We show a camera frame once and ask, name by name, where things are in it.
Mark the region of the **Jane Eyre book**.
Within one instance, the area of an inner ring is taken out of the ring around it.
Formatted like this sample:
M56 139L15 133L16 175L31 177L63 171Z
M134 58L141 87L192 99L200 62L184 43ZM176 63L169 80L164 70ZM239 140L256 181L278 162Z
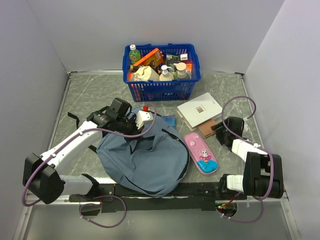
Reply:
M174 129L177 127L177 121L175 115L157 115L158 117L162 118L165 122L167 122L170 126L172 126Z

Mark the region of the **blue grey backpack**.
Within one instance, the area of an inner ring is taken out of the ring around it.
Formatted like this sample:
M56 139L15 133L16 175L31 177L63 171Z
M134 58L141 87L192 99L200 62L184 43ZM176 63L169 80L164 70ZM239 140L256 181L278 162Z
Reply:
M182 137L159 114L143 136L125 139L107 134L96 153L118 184L153 197L172 192L185 176L190 153Z

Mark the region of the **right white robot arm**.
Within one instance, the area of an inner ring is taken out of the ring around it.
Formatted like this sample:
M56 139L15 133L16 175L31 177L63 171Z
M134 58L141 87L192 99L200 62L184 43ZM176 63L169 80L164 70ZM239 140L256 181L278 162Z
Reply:
M282 158L270 155L260 149L257 143L240 139L245 121L240 117L228 117L211 129L221 145L244 161L243 174L225 173L219 181L218 193L223 199L230 199L235 193L261 198L280 199L284 194Z

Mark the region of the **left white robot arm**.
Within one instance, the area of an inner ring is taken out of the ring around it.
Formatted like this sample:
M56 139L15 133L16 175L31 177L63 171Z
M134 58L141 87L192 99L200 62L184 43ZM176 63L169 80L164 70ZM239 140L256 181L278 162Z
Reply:
M142 117L151 119L149 113L134 113L130 103L115 98L110 106L92 112L75 132L52 149L41 155L30 154L24 162L23 205L31 206L26 201L28 191L45 204L66 195L82 195L87 201L95 200L99 195L99 182L95 178L86 173L70 176L61 172L75 157L106 134L127 138L139 135L144 127Z

